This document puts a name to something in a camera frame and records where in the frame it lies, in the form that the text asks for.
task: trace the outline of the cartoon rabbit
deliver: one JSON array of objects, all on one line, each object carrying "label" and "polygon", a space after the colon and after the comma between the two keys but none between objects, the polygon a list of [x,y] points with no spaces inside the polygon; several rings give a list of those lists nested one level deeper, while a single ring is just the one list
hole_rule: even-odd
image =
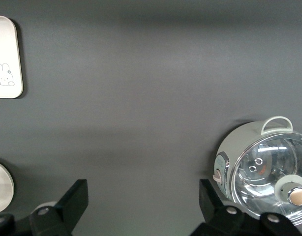
[{"label": "cartoon rabbit", "polygon": [[14,86],[13,76],[8,64],[0,64],[0,85]]}]

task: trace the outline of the pot handle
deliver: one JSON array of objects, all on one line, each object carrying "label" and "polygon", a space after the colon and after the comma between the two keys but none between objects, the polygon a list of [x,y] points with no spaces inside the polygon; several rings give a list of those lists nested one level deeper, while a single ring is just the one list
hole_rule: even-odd
[{"label": "pot handle", "polygon": [[[271,121],[273,121],[274,119],[283,119],[285,121],[287,121],[287,126],[282,126],[281,127],[274,127],[274,128],[268,128],[265,129],[267,124]],[[270,117],[267,120],[264,121],[264,124],[262,125],[261,128],[261,135],[267,134],[267,133],[271,133],[271,132],[280,132],[280,131],[288,131],[288,132],[292,132],[293,131],[293,125],[291,123],[291,121],[286,118],[286,117],[281,117],[281,116],[276,116],[276,117]]]}]

